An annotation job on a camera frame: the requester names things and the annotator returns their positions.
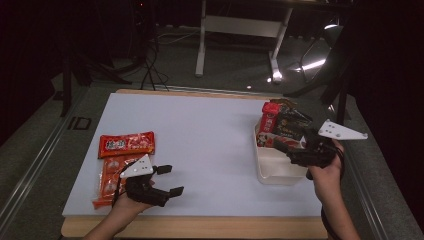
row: white table surface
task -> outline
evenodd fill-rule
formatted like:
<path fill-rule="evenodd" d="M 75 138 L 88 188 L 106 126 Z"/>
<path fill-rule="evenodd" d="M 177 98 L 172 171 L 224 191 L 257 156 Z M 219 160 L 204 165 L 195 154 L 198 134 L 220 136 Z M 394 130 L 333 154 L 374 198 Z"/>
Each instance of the white table surface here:
<path fill-rule="evenodd" d="M 153 164 L 172 165 L 155 175 L 155 188 L 184 186 L 181 196 L 152 216 L 320 216 L 321 204 L 306 178 L 293 186 L 264 185 L 256 170 L 254 125 L 265 100 L 111 94 L 63 210 L 65 217 L 101 216 L 94 209 L 102 160 L 101 135 L 153 131 Z"/>

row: gray floor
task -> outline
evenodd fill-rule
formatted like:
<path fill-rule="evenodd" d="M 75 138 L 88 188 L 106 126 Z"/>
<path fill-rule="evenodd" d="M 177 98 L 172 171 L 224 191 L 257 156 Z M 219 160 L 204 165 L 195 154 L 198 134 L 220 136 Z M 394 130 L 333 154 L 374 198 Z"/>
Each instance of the gray floor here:
<path fill-rule="evenodd" d="M 160 29 L 160 34 L 174 35 L 159 38 L 161 44 L 153 69 L 155 87 L 165 90 L 166 85 L 172 91 L 197 88 L 282 96 L 305 85 L 300 74 L 289 69 L 297 67 L 296 61 L 309 42 L 293 38 L 284 40 L 278 57 L 280 70 L 286 70 L 285 80 L 280 85 L 267 82 L 272 39 L 220 34 L 208 35 L 204 76 L 198 78 L 194 74 L 198 51 L 196 32 L 197 29 Z M 325 43 L 318 42 L 306 61 L 325 57 L 327 52 Z M 150 52 L 149 62 L 154 58 Z M 145 73 L 146 68 L 140 68 L 123 74 L 124 79 L 133 82 L 130 85 L 116 84 L 97 73 L 93 73 L 95 81 L 90 87 L 79 86 L 74 81 L 73 108 L 67 116 L 60 117 L 62 103 L 51 99 L 2 146 L 1 239 L 58 239 L 61 236 L 64 204 L 109 94 L 120 88 L 139 89 Z M 61 75 L 52 81 L 61 90 Z M 152 86 L 146 82 L 144 88 L 152 89 Z M 318 88 L 302 97 L 318 99 L 322 90 Z M 69 128 L 73 117 L 91 119 L 90 128 Z M 364 239 L 373 239 L 349 177 L 345 179 L 344 188 L 355 223 Z"/>

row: person's arm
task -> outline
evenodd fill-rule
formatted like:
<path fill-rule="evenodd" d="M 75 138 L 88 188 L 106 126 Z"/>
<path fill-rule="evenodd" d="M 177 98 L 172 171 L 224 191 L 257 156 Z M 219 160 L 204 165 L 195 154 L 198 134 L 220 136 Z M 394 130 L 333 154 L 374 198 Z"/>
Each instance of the person's arm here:
<path fill-rule="evenodd" d="M 84 240 L 108 240 L 125 229 L 139 213 L 152 207 L 152 205 L 136 202 L 122 194 L 109 214 L 94 227 Z"/>
<path fill-rule="evenodd" d="M 343 151 L 343 147 L 334 141 L 336 147 Z M 343 240 L 360 239 L 349 212 L 346 209 L 340 189 L 340 175 L 342 163 L 336 156 L 332 163 L 320 168 L 308 166 L 313 176 L 315 193 L 321 201 L 328 223 L 334 232 Z"/>

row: desk leg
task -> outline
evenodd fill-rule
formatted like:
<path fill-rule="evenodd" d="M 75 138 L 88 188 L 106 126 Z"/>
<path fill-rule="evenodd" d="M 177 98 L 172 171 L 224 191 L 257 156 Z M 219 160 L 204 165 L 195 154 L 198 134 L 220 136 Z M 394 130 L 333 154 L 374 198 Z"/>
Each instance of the desk leg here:
<path fill-rule="evenodd" d="M 280 84 L 282 80 L 284 79 L 283 73 L 278 68 L 277 55 L 278 55 L 278 52 L 280 51 L 281 43 L 283 42 L 284 35 L 286 33 L 292 11 L 293 11 L 293 8 L 289 8 L 287 10 L 286 16 L 283 22 L 281 22 L 280 30 L 278 31 L 277 43 L 275 45 L 274 51 L 269 53 L 269 61 L 271 63 L 271 69 L 272 69 L 272 82 L 275 84 Z"/>
<path fill-rule="evenodd" d="M 200 20 L 200 46 L 197 54 L 196 77 L 203 76 L 203 66 L 205 64 L 205 34 L 206 34 L 206 0 L 202 0 L 202 19 Z"/>

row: orange snack package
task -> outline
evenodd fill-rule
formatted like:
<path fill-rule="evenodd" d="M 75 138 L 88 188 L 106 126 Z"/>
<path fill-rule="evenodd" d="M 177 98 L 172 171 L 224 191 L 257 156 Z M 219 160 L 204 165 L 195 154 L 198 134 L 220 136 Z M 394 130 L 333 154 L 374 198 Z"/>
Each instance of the orange snack package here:
<path fill-rule="evenodd" d="M 155 136 L 153 132 L 129 135 L 100 136 L 98 158 L 128 154 L 154 154 Z"/>
<path fill-rule="evenodd" d="M 112 200 L 117 187 L 120 188 L 119 193 L 125 186 L 125 178 L 121 179 L 120 186 L 118 185 L 119 174 L 122 169 L 131 162 L 137 161 L 145 154 L 131 154 L 123 156 L 106 157 L 103 159 L 102 173 L 100 176 L 98 198 L 93 200 L 95 209 L 101 206 L 111 206 Z"/>

